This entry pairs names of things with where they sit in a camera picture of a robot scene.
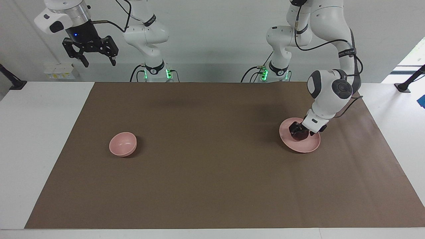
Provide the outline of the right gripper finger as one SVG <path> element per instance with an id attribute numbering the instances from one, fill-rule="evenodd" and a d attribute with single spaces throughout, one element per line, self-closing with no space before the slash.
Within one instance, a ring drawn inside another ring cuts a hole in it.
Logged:
<path id="1" fill-rule="evenodd" d="M 112 66 L 116 66 L 116 57 L 118 56 L 119 49 L 112 36 L 106 36 L 105 38 L 103 38 L 103 47 L 106 56 L 108 56 Z"/>
<path id="2" fill-rule="evenodd" d="M 64 38 L 62 41 L 62 45 L 67 52 L 68 56 L 70 58 L 74 58 L 77 60 L 80 60 L 84 67 L 89 67 L 89 62 L 87 61 L 87 58 L 84 56 L 85 53 L 85 47 L 82 46 L 79 43 L 73 42 L 70 38 Z"/>

